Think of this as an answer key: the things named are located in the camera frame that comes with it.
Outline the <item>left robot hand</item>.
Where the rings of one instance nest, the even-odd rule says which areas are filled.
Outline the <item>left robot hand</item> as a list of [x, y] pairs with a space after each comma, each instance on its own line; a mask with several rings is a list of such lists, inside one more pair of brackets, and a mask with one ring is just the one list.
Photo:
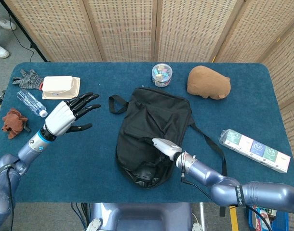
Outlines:
[[99, 104], [87, 105], [99, 97], [92, 92], [69, 100], [61, 101], [45, 119], [44, 129], [54, 136], [61, 136], [65, 133], [82, 131], [90, 128], [91, 123], [76, 126], [75, 121], [87, 114], [89, 111], [101, 107]]

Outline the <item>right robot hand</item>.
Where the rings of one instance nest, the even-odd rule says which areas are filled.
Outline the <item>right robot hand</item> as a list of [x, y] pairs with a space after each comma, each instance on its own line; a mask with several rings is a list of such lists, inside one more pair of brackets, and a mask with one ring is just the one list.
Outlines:
[[167, 139], [153, 138], [153, 146], [174, 161], [175, 156], [182, 152], [182, 148]]

